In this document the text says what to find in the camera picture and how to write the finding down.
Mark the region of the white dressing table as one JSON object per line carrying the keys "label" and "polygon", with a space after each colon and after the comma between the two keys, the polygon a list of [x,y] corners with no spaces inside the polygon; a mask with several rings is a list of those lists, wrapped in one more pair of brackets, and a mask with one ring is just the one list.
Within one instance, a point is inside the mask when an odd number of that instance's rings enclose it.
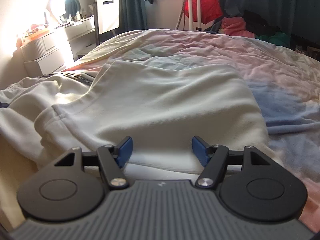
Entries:
{"label": "white dressing table", "polygon": [[94,18],[56,28],[21,46],[29,77],[60,71],[70,66],[95,44]]}

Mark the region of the wavy frame vanity mirror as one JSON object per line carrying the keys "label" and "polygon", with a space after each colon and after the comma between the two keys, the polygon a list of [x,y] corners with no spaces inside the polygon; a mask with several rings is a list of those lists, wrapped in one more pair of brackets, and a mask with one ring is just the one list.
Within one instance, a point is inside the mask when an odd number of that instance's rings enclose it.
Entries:
{"label": "wavy frame vanity mirror", "polygon": [[46,10],[50,16],[60,24],[76,16],[80,12],[81,5],[79,0],[49,0]]}

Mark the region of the teal right curtain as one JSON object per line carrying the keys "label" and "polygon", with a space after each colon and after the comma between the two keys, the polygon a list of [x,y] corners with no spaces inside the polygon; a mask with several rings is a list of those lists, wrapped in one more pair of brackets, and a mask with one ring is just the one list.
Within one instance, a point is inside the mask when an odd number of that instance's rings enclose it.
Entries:
{"label": "teal right curtain", "polygon": [[254,12],[272,26],[319,44],[319,0],[219,0],[229,15]]}

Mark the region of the pink garment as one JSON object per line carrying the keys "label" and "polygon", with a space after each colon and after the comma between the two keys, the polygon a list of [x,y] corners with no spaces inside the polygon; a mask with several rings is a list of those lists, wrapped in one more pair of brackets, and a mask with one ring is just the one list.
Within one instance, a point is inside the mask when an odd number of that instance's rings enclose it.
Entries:
{"label": "pink garment", "polygon": [[246,22],[242,17],[224,17],[221,22],[222,34],[255,38],[255,34],[246,29]]}

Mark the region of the white black chair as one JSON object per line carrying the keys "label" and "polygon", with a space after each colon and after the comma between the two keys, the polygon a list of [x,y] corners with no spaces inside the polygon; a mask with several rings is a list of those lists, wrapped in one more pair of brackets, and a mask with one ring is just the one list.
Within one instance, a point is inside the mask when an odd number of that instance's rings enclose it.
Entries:
{"label": "white black chair", "polygon": [[95,0],[93,5],[94,37],[95,43],[77,52],[81,58],[102,43],[102,36],[119,28],[119,0]]}

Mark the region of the red bag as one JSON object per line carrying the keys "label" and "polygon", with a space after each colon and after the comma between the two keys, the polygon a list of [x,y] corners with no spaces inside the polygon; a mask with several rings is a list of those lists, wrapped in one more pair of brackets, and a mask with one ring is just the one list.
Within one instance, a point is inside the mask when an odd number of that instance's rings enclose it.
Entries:
{"label": "red bag", "polygon": [[[197,22],[197,1],[192,0],[193,5],[193,22]],[[200,0],[201,6],[201,23],[207,24],[223,16],[219,0]],[[184,7],[185,16],[189,17],[188,1]]]}

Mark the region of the black garment pile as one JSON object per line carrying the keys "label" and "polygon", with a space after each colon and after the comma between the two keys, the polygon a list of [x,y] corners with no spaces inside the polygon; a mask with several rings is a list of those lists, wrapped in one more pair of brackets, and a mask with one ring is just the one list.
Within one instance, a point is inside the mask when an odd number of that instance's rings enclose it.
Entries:
{"label": "black garment pile", "polygon": [[243,19],[246,22],[246,29],[257,36],[272,36],[276,32],[281,32],[279,27],[269,25],[267,20],[255,12],[244,10]]}

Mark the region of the pastel tie-dye bed cover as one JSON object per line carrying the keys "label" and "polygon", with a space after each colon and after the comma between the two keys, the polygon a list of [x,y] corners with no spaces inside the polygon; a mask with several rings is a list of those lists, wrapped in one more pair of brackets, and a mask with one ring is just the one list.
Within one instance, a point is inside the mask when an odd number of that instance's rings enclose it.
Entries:
{"label": "pastel tie-dye bed cover", "polygon": [[[166,29],[120,34],[71,68],[31,79],[62,75],[90,86],[105,64],[133,62],[169,70],[227,64],[251,90],[266,124],[275,160],[308,189],[301,220],[319,230],[319,63],[308,56],[254,38]],[[39,169],[1,135],[1,224],[7,230],[24,217],[18,187]]]}

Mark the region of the green garment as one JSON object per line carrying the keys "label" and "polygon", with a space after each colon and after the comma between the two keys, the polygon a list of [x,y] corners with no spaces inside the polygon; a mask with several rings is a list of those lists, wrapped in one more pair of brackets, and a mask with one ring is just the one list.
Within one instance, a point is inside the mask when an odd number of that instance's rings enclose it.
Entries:
{"label": "green garment", "polygon": [[268,43],[272,43],[276,46],[290,48],[291,38],[286,33],[275,32],[272,35],[256,35],[255,38]]}

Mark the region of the cream white sweatpants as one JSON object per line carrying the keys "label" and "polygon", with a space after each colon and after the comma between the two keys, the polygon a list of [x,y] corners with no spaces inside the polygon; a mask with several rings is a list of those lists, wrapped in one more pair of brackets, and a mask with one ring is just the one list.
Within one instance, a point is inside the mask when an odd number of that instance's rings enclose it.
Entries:
{"label": "cream white sweatpants", "polygon": [[105,64],[90,86],[62,75],[25,78],[1,90],[1,135],[45,166],[68,149],[133,139],[124,168],[131,178],[195,179],[198,135],[231,150],[252,145],[273,160],[260,108],[227,64],[169,70],[133,62]]}

